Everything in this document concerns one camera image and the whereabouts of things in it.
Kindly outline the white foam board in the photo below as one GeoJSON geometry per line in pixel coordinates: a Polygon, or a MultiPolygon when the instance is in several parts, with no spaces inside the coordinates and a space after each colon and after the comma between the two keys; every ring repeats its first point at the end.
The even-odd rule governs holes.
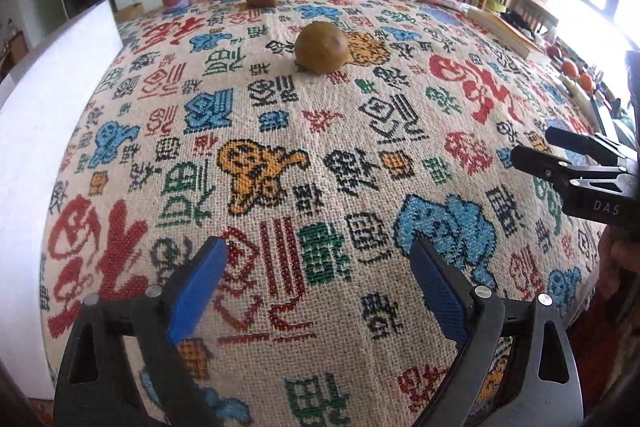
{"type": "Polygon", "coordinates": [[[54,394],[40,319],[44,226],[61,161],[122,49],[108,1],[58,28],[14,69],[1,105],[1,362],[29,398],[54,394]]]}

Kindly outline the green-brown round fruit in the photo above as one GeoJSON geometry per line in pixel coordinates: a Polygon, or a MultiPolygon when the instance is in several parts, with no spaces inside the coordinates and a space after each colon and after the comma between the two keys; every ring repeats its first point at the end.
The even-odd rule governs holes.
{"type": "Polygon", "coordinates": [[[335,72],[350,60],[346,34],[331,23],[305,26],[294,44],[296,62],[316,75],[335,72]]]}

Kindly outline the patterned woven tablecloth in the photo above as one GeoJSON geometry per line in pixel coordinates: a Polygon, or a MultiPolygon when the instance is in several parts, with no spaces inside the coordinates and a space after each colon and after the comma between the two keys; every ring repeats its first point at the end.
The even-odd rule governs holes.
{"type": "Polygon", "coordinates": [[[588,306],[600,228],[510,153],[589,126],[550,70],[462,14],[201,0],[119,32],[43,236],[52,369],[85,296],[163,284],[208,236],[228,268],[180,352],[229,426],[412,424],[456,354],[410,272],[419,236],[503,297],[547,293],[566,321],[588,306]],[[346,34],[335,72],[296,62],[313,22],[346,34]]]}

